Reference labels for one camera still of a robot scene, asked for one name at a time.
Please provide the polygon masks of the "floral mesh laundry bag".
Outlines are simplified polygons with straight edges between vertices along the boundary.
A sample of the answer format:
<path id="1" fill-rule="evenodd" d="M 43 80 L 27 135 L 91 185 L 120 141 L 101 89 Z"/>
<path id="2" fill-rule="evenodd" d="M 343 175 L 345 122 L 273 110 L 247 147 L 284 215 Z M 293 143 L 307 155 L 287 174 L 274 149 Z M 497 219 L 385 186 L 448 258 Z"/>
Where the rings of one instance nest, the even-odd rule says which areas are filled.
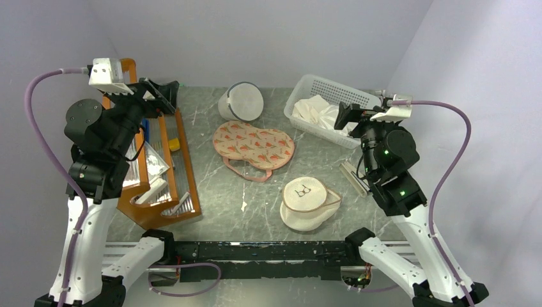
<path id="1" fill-rule="evenodd" d="M 285 132 L 277 129 L 259 129 L 249 123 L 229 121 L 223 123 L 212 137 L 215 151 L 231 171 L 246 180 L 265 182 L 276 169 L 293 157 L 295 144 Z M 263 177 L 250 177 L 231 165 L 231 161 L 245 161 L 265 172 Z"/>

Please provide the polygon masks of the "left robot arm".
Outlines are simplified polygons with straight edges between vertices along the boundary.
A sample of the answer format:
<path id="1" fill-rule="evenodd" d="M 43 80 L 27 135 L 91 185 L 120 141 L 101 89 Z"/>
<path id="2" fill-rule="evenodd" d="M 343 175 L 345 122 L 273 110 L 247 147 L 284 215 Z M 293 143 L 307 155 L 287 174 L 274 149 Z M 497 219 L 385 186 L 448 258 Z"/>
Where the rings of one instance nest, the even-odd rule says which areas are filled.
<path id="1" fill-rule="evenodd" d="M 157 84 L 142 78 L 128 85 L 129 94 L 109 95 L 110 109 L 90 98 L 68 108 L 64 133 L 73 143 L 66 170 L 68 229 L 54 284 L 36 306 L 121 306 L 147 268 L 176 260 L 173 234 L 151 229 L 132 251 L 102 267 L 112 215 L 135 160 L 128 150 L 145 118 L 174 112 L 179 87 L 177 81 Z"/>

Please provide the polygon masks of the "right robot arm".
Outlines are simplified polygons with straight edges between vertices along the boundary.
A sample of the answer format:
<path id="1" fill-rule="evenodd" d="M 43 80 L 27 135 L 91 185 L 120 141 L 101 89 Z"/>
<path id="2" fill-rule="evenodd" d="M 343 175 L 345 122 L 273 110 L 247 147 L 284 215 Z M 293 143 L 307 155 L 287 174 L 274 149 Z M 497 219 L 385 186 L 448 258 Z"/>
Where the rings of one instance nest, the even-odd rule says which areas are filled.
<path id="1" fill-rule="evenodd" d="M 414 306 L 475 306 L 489 295 L 453 257 L 434 222 L 435 198 L 427 198 L 410 174 L 419 161 L 416 143 L 401 126 L 413 102 L 391 100 L 372 109 L 340 103 L 335 129 L 354 123 L 361 142 L 364 179 L 376 204 L 399 228 L 417 258 L 413 264 L 390 250 L 372 231 L 361 228 L 346 238 L 346 259 L 379 269 Z"/>

